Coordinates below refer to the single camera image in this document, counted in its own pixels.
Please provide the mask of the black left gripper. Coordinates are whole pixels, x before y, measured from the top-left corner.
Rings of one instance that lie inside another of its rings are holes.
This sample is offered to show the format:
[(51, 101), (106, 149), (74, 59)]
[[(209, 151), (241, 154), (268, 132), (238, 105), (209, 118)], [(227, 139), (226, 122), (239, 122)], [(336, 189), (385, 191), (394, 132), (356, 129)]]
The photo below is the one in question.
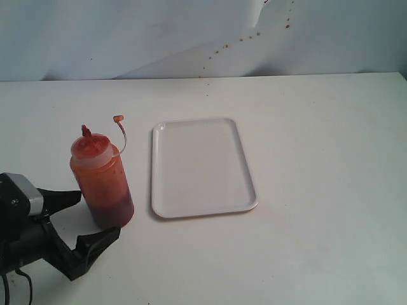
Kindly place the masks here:
[[(43, 208), (37, 219), (49, 217), (81, 201), (81, 191), (50, 191), (37, 188)], [(29, 219), (17, 237), (6, 241), (6, 272), (43, 259), (71, 281), (85, 275), (99, 256), (119, 237), (121, 227), (79, 235), (76, 248), (70, 249), (49, 221)]]

